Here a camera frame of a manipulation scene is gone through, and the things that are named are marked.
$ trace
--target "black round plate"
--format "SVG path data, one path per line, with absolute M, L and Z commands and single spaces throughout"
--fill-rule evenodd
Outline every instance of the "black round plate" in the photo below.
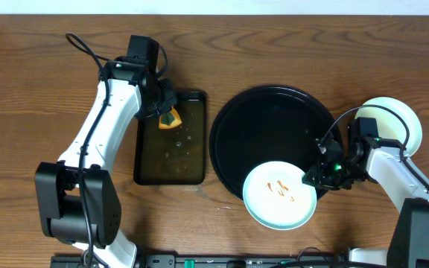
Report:
M 332 125 L 331 113 L 295 88 L 260 86 L 231 99 L 214 120 L 209 155 L 224 186 L 243 199 L 249 172 L 269 161 L 283 161 L 306 172 L 318 156 L 315 138 Z M 334 138 L 342 146 L 340 131 Z M 327 190 L 317 189 L 317 198 Z

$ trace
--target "wire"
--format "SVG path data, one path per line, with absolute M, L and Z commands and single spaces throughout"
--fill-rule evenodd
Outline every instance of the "wire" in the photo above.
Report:
M 71 37 L 73 37 L 74 39 L 76 39 L 77 36 L 75 34 L 73 34 L 73 33 L 66 33 L 66 39 L 67 39 L 67 41 L 69 41 L 71 43 L 71 45 L 73 45 L 76 49 L 82 51 L 83 53 L 85 53 L 87 55 L 90 55 L 90 56 L 94 55 L 95 57 L 97 57 L 100 60 L 105 60 L 105 61 L 109 61 L 110 60 L 110 59 L 107 59 L 106 57 L 101 57 L 101 56 L 99 56 L 97 54 L 94 54 L 90 50 L 90 48 L 87 45 L 85 45 L 85 43 L 82 45 L 82 43 L 79 42 L 81 40 L 80 39 L 77 40 L 78 39 L 78 37 L 77 37 L 76 41 L 79 42 L 79 44 L 81 44 L 86 49 L 81 48 L 78 44 L 74 43 L 74 41 L 71 40 Z
M 160 46 L 160 49 L 162 50 L 163 58 L 165 59 L 165 65 L 163 66 L 162 70 L 156 73 L 156 78 L 160 78 L 162 75 L 164 75 L 168 68 L 167 53 L 165 52 L 165 49 L 162 46 Z
M 302 266 L 331 266 L 331 267 L 356 267 L 356 268 L 385 268 L 378 264 L 365 264 L 354 261 L 291 261 L 286 264 L 278 264 L 271 268 L 288 268 Z
M 86 259 L 88 252 L 89 252 L 88 249 L 86 249 L 82 252 L 82 256 L 80 256 L 80 262 L 82 264 L 84 264 L 86 262 L 85 259 Z M 95 254 L 95 253 L 94 253 L 94 258 L 101 266 L 103 266 L 105 268 L 109 268 L 109 264 L 107 264 L 105 261 L 102 261 L 102 259 L 99 256 L 97 256 L 97 254 Z
M 322 252 L 320 251 L 320 249 L 316 248 L 315 246 L 308 246 L 305 249 L 303 249 L 298 255 L 297 255 L 297 261 L 301 260 L 301 257 L 304 255 L 304 252 L 309 250 L 309 249 L 315 249 L 318 252 L 320 252 L 320 256 L 322 256 L 322 258 L 324 259 L 324 261 L 327 261 L 327 258 L 324 256 L 324 254 L 322 254 Z
M 429 191 L 429 184 L 416 172 L 416 170 L 414 170 L 410 166 L 410 164 L 407 161 L 408 157 L 404 156 L 404 151 L 407 148 L 408 139 L 410 138 L 410 130 L 408 129 L 408 126 L 405 123 L 405 121 L 403 120 L 403 118 L 401 118 L 400 115 L 396 114 L 391 109 L 388 109 L 386 107 L 379 106 L 379 105 L 374 105 L 374 104 L 362 105 L 362 106 L 359 106 L 359 107 L 352 108 L 352 109 L 348 110 L 347 112 L 344 112 L 341 116 L 339 116 L 339 118 L 337 118 L 337 120 L 334 121 L 334 123 L 331 125 L 331 127 L 328 128 L 328 130 L 325 133 L 325 135 L 320 139 L 319 145 L 321 145 L 325 141 L 325 139 L 327 138 L 328 134 L 332 131 L 332 129 L 335 127 L 335 125 L 338 123 L 338 121 L 340 119 L 342 119 L 345 115 L 349 114 L 350 112 L 356 111 L 356 110 L 361 109 L 361 108 L 379 108 L 379 109 L 384 109 L 384 110 L 388 111 L 389 113 L 391 113 L 392 115 L 394 115 L 395 117 L 397 117 L 400 120 L 400 122 L 403 124 L 403 127 L 405 128 L 405 131 L 406 131 L 405 140 L 403 142 L 403 145 L 400 148 L 400 154 L 399 154 L 400 155 L 400 160 L 404 163 L 404 165 L 407 167 L 407 169 L 420 181 L 420 183 L 427 189 L 427 191 Z
M 339 116 L 339 118 L 337 118 L 334 123 L 331 125 L 331 127 L 328 128 L 327 132 L 325 133 L 325 135 L 320 139 L 319 144 L 323 144 L 323 142 L 325 141 L 325 139 L 327 138 L 328 134 L 332 131 L 332 129 L 335 127 L 335 125 L 337 125 L 337 123 L 339 122 L 340 119 L 342 119 L 345 115 L 349 114 L 350 112 L 354 112 L 358 109 L 362 109 L 362 108 L 379 108 L 379 109 L 384 109 L 387 112 L 391 113 L 392 115 L 394 115 L 395 117 L 397 117 L 400 122 L 403 124 L 403 126 L 405 127 L 405 130 L 407 131 L 406 137 L 405 137 L 405 141 L 403 143 L 403 147 L 407 146 L 408 143 L 408 139 L 410 138 L 410 130 L 408 129 L 407 124 L 405 123 L 405 121 L 400 117 L 400 115 L 397 115 L 394 111 L 392 111 L 391 109 L 388 109 L 386 107 L 380 106 L 380 105 L 375 105 L 375 104 L 367 104 L 367 105 L 362 105 L 359 107 L 355 107 L 352 108 L 350 110 L 348 110 L 347 112 L 344 112 L 341 116 Z
M 85 50 L 83 50 L 81 47 L 76 45 L 74 42 L 72 42 L 71 38 L 75 39 L 79 44 L 81 44 Z M 89 244 L 88 248 L 88 260 L 86 261 L 85 258 L 83 258 L 83 265 L 86 267 L 92 266 L 92 260 L 94 258 L 94 238 L 92 237 L 92 224 L 90 222 L 90 216 L 89 216 L 89 208 L 87 206 L 87 199 L 86 199 L 86 182 L 83 178 L 83 159 L 87 154 L 87 146 L 89 145 L 90 138 L 92 137 L 92 134 L 95 131 L 95 128 L 98 124 L 98 122 L 101 120 L 102 115 L 104 114 L 105 109 L 107 108 L 109 104 L 110 99 L 110 87 L 109 87 L 109 81 L 107 79 L 107 73 L 104 70 L 104 67 L 102 66 L 101 62 L 98 60 L 99 57 L 92 50 L 89 48 L 89 46 L 86 45 L 85 42 L 83 42 L 78 36 L 76 36 L 73 33 L 66 33 L 66 39 L 77 49 L 80 51 L 90 55 L 92 59 L 94 59 L 95 63 L 97 63 L 97 67 L 100 70 L 100 73 L 102 74 L 103 81 L 105 83 L 105 99 L 102 103 L 102 108 L 100 112 L 98 113 L 97 117 L 94 120 L 94 123 L 90 127 L 86 139 L 84 140 L 82 147 L 80 148 L 80 156 L 79 156 L 79 168 L 77 169 L 77 180 L 79 182 L 79 191 L 80 191 L 80 199 L 82 200 L 82 209 L 83 209 L 83 216 L 86 221 L 86 227 L 87 227 L 87 240 Z

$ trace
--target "black tray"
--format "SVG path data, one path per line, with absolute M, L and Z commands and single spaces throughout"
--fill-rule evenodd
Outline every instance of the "black tray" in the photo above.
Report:
M 160 130 L 156 116 L 139 121 L 133 170 L 139 185 L 197 185 L 205 179 L 206 94 L 178 92 L 177 99 L 180 126 Z
M 286 86 L 260 86 L 231 99 L 214 120 L 209 154 L 224 186 L 243 199 L 248 173 L 269 161 L 306 172 L 318 156 L 315 138 L 332 125 L 331 113 L 309 94 Z M 332 130 L 342 146 L 340 131 Z M 317 198 L 327 190 L 317 189 Z

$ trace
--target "white wall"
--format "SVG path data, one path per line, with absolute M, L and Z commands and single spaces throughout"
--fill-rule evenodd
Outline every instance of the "white wall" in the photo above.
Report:
M 429 0 L 0 0 L 0 13 L 429 15 Z

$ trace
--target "food residue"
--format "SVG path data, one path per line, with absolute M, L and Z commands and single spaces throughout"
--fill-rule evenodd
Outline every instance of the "food residue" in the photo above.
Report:
M 281 188 L 283 188 L 283 189 L 284 189 L 284 190 L 286 190 L 286 191 L 289 191 L 289 188 L 287 188 L 287 187 L 283 186 L 283 184 L 282 184 L 282 182 L 281 182 L 281 181 L 277 181 L 277 183 L 279 183 L 279 186 L 281 186 Z

